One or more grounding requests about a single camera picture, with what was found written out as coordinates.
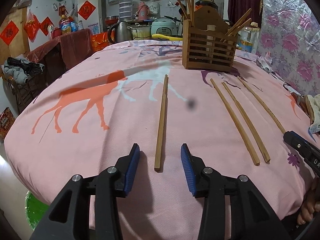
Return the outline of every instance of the yellow handle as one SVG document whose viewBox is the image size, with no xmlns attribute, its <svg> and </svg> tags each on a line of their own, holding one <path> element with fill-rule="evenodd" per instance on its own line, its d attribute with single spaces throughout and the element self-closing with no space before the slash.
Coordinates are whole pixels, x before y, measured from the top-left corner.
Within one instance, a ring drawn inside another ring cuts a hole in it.
<svg viewBox="0 0 320 240">
<path fill-rule="evenodd" d="M 162 35 L 162 34 L 153 34 L 152 35 L 152 38 L 153 39 L 166 39 L 166 40 L 169 40 L 169 41 L 182 41 L 183 39 L 182 38 L 177 38 L 177 37 L 170 37 L 170 36 L 165 36 L 165 35 Z"/>
</svg>

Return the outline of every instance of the metal screw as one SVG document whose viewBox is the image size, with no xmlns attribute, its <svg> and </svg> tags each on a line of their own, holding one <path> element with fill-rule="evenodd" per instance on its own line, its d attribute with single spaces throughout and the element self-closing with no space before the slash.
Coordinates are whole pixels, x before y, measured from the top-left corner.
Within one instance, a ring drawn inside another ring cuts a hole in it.
<svg viewBox="0 0 320 240">
<path fill-rule="evenodd" d="M 246 175 L 241 175 L 241 176 L 239 177 L 239 179 L 240 179 L 242 182 L 248 181 L 248 177 L 247 177 Z"/>
<path fill-rule="evenodd" d="M 114 166 L 109 167 L 109 168 L 107 169 L 107 172 L 108 172 L 108 173 L 115 173 L 116 171 L 117 171 L 117 168 L 114 167 Z"/>
<path fill-rule="evenodd" d="M 73 181 L 79 181 L 81 179 L 81 176 L 79 174 L 73 175 L 72 180 Z"/>
<path fill-rule="evenodd" d="M 213 172 L 213 169 L 210 168 L 210 167 L 205 167 L 205 168 L 203 169 L 203 172 L 206 173 L 206 174 L 210 174 L 210 173 Z"/>
</svg>

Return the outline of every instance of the wooden chopstick basket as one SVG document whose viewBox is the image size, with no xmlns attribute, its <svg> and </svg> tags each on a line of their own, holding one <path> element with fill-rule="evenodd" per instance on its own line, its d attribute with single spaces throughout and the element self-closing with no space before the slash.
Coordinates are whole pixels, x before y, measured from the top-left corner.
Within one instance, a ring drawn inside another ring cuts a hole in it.
<svg viewBox="0 0 320 240">
<path fill-rule="evenodd" d="M 191 20 L 183 22 L 183 66 L 230 72 L 237 35 L 226 36 L 229 25 L 210 6 L 203 6 L 194 14 L 195 26 L 191 25 Z"/>
</svg>

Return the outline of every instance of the wooden chopstick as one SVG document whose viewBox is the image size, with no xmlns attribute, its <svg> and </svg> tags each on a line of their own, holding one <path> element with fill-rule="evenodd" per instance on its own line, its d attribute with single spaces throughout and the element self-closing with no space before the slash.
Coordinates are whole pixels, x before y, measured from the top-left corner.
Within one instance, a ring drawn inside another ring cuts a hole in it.
<svg viewBox="0 0 320 240">
<path fill-rule="evenodd" d="M 213 81 L 212 78 L 210 79 L 210 81 L 211 81 L 212 85 L 214 86 L 214 88 L 216 89 L 216 91 L 218 92 L 218 94 L 219 94 L 220 98 L 222 99 L 224 105 L 226 106 L 226 109 L 228 110 L 233 122 L 235 123 L 235 125 L 236 125 L 236 127 L 237 127 L 237 129 L 238 129 L 243 141 L 244 141 L 244 144 L 247 147 L 248 152 L 249 152 L 249 154 L 250 154 L 250 156 L 252 158 L 253 164 L 256 165 L 256 166 L 259 166 L 260 165 L 259 157 L 258 157 L 256 151 L 254 150 L 254 148 L 252 146 L 252 143 L 249 140 L 249 137 L 246 134 L 245 130 L 243 129 L 239 119 L 236 117 L 235 112 L 232 110 L 230 104 L 225 99 L 225 97 L 221 93 L 220 89 L 218 88 L 217 84 Z"/>
<path fill-rule="evenodd" d="M 236 97 L 233 95 L 233 93 L 231 92 L 231 90 L 228 88 L 228 85 L 223 82 L 222 83 L 224 88 L 227 90 L 227 92 L 229 93 L 229 95 L 231 96 L 232 100 L 234 101 L 234 103 L 236 104 L 236 107 L 238 108 L 239 112 L 241 113 L 243 119 L 245 120 L 245 122 L 247 123 L 254 139 L 256 140 L 256 143 L 262 153 L 263 159 L 266 163 L 270 162 L 270 156 L 269 153 L 266 149 L 266 147 L 263 144 L 263 141 L 261 140 L 257 130 L 255 129 L 255 127 L 253 126 L 250 118 L 248 117 L 247 113 L 245 112 L 245 110 L 243 109 L 243 107 L 241 106 L 241 104 L 239 103 L 239 101 L 236 99 Z"/>
<path fill-rule="evenodd" d="M 161 168 L 161 150 L 162 150 L 162 143 L 163 143 L 165 105 L 167 101 L 168 81 L 169 81 L 168 75 L 165 75 L 164 82 L 163 82 L 159 129 L 158 129 L 158 138 L 157 138 L 157 145 L 156 145 L 155 171 L 160 171 L 160 168 Z"/>
<path fill-rule="evenodd" d="M 191 18 L 191 26 L 195 26 L 195 0 L 191 0 L 191 11 L 190 11 L 190 18 Z"/>
<path fill-rule="evenodd" d="M 251 8 L 247 10 L 247 12 L 231 27 L 230 30 L 228 30 L 226 36 L 229 36 L 235 29 L 238 29 L 238 27 L 244 22 L 244 20 L 249 16 L 251 13 Z"/>
<path fill-rule="evenodd" d="M 184 14 L 184 16 L 186 17 L 186 19 L 190 20 L 190 17 L 188 16 L 187 11 L 186 11 L 186 9 L 184 8 L 184 5 L 182 4 L 182 2 L 181 2 L 180 0 L 178 0 L 178 3 L 179 3 L 179 5 L 180 5 L 181 10 L 183 11 L 183 14 Z"/>
<path fill-rule="evenodd" d="M 242 30 L 243 27 L 249 25 L 251 22 L 252 22 L 251 18 L 247 19 L 242 25 L 240 25 L 240 27 L 238 29 L 234 30 L 231 35 L 232 36 L 235 35 L 238 31 Z"/>
<path fill-rule="evenodd" d="M 187 0 L 187 4 L 188 4 L 188 9 L 189 9 L 189 14 L 190 14 L 190 20 L 191 20 L 191 1 Z"/>
<path fill-rule="evenodd" d="M 279 122 L 279 120 L 276 118 L 276 116 L 271 112 L 271 110 L 269 109 L 269 107 L 262 101 L 262 99 L 251 89 L 251 87 L 249 87 L 249 85 L 243 81 L 241 78 L 238 77 L 238 79 L 241 81 L 241 83 L 247 88 L 247 90 L 249 90 L 254 97 L 258 100 L 258 102 L 263 106 L 263 108 L 267 111 L 267 113 L 271 116 L 271 118 L 273 119 L 273 121 L 276 123 L 276 125 L 278 126 L 278 128 L 280 129 L 280 131 L 284 134 L 286 131 L 283 128 L 283 126 L 281 125 L 281 123 Z"/>
</svg>

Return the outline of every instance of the floral fabric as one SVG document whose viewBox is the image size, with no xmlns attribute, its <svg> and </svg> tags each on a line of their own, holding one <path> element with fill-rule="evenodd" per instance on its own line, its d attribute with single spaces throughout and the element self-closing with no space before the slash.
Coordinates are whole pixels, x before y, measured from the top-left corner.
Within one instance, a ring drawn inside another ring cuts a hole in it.
<svg viewBox="0 0 320 240">
<path fill-rule="evenodd" d="M 320 25 L 304 0 L 263 0 L 257 54 L 301 94 L 320 93 Z"/>
</svg>

